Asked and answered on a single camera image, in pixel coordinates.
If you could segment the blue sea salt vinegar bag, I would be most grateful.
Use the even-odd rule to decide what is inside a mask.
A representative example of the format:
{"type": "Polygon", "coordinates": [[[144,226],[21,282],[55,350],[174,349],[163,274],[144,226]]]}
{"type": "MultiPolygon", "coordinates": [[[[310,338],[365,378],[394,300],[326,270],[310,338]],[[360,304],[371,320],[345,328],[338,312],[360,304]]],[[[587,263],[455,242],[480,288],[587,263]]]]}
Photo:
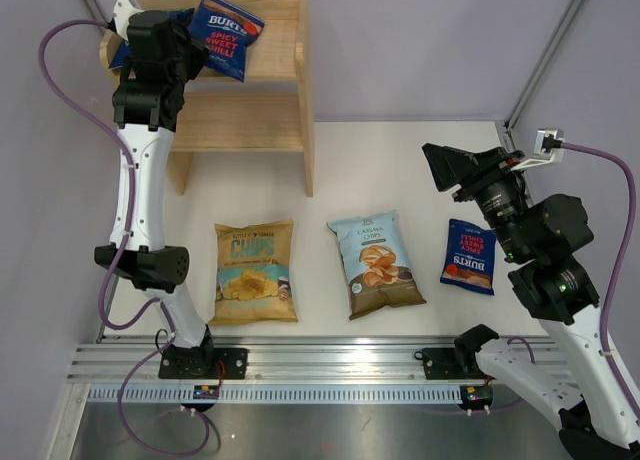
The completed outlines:
{"type": "MultiPolygon", "coordinates": [[[[171,18],[177,20],[180,24],[189,26],[194,12],[195,9],[190,8],[185,10],[169,11],[168,14],[171,18]]],[[[114,70],[121,68],[124,63],[124,58],[128,56],[130,52],[131,48],[129,44],[126,41],[122,40],[109,62],[109,69],[114,70]]]]}

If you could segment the blue spicy sweet chilli bag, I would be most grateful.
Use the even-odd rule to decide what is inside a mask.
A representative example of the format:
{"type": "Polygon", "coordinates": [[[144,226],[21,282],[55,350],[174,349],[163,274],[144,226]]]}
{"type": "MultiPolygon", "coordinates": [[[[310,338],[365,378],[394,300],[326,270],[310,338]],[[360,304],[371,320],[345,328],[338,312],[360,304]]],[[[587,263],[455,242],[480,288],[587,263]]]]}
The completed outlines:
{"type": "Polygon", "coordinates": [[[189,32],[204,41],[209,51],[207,68],[243,82],[247,51],[264,27],[262,19],[227,0],[200,0],[189,32]]]}

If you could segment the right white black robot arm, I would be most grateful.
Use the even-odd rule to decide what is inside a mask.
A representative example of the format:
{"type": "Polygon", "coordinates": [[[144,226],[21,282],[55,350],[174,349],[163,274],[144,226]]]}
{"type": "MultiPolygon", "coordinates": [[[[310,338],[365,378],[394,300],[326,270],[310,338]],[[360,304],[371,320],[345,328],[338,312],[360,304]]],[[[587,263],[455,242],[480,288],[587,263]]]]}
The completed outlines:
{"type": "Polygon", "coordinates": [[[431,143],[422,150],[438,191],[478,205],[507,262],[517,266],[508,274],[515,296],[553,340],[575,383],[519,358],[483,324],[455,339],[456,369],[505,383],[545,416],[574,459],[638,458],[639,391],[614,357],[600,324],[605,304],[574,257],[594,239],[581,200],[555,194],[528,205],[519,150],[472,153],[431,143]]]}

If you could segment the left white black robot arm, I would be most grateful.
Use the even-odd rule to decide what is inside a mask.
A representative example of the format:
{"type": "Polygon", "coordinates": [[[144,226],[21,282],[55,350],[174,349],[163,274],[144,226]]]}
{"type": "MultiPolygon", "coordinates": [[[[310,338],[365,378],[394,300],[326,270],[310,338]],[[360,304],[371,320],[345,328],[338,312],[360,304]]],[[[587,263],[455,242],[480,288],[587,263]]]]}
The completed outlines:
{"type": "Polygon", "coordinates": [[[112,97],[121,171],[113,231],[94,260],[164,315],[170,344],[161,353],[160,378],[203,378],[215,369],[215,347],[186,287],[189,253],[165,242],[163,198],[185,86],[208,51],[165,11],[120,3],[113,24],[130,47],[112,97]]]}

